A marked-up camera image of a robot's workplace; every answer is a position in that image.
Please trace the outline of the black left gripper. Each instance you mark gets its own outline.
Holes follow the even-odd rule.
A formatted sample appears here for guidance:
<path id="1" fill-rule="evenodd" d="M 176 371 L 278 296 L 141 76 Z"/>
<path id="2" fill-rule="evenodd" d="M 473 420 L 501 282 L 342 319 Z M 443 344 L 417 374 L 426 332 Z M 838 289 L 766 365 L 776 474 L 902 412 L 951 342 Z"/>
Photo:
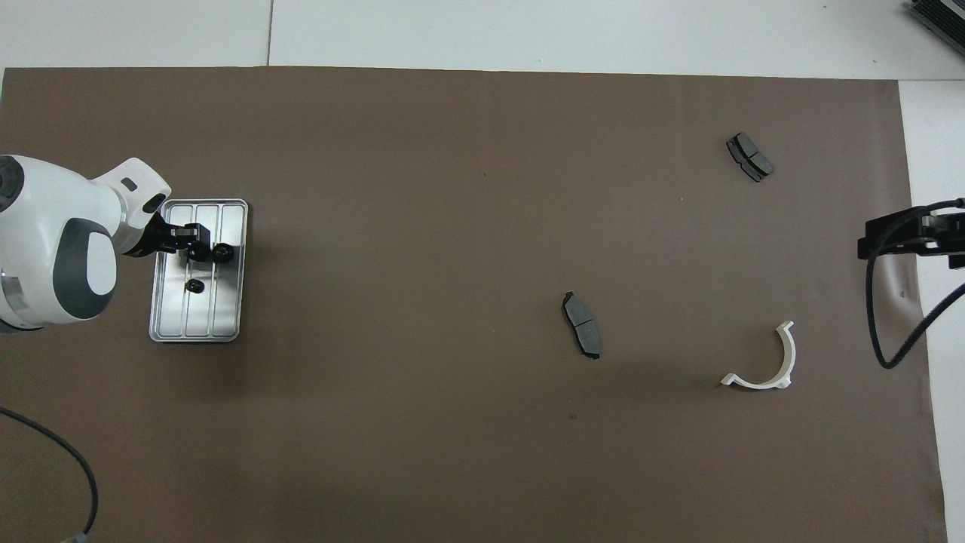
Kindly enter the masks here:
<path id="1" fill-rule="evenodd" d="M 171 224 L 161 214 L 153 213 L 137 243 L 124 255 L 142 258 L 155 252 L 176 253 L 179 250 L 184 250 L 191 261 L 210 262 L 211 245 L 204 243 L 204 226 L 200 223 Z"/>

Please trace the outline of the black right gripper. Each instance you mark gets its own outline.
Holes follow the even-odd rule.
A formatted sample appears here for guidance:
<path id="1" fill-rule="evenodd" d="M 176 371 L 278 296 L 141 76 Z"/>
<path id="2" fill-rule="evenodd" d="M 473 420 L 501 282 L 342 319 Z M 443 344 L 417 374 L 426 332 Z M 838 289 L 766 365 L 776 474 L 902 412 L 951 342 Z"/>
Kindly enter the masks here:
<path id="1" fill-rule="evenodd" d="M 921 214 L 895 212 L 866 221 L 857 258 L 869 260 L 877 247 L 879 255 L 945 256 L 949 269 L 965 268 L 964 213 Z"/>

